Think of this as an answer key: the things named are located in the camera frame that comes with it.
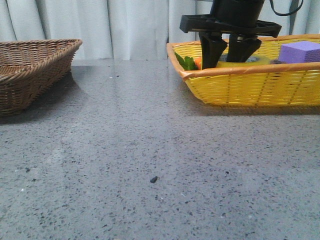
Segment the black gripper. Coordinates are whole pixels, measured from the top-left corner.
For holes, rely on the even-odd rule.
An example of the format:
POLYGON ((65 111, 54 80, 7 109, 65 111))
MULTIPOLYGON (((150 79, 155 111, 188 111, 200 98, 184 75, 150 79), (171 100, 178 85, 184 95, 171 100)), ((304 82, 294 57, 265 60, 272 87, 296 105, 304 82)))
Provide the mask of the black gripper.
POLYGON ((215 68, 228 44, 222 34, 230 34, 226 61, 244 63, 260 48, 257 36, 276 38, 282 26, 259 20, 263 0, 214 0, 209 14, 183 15, 180 30, 199 32, 202 69, 215 68))

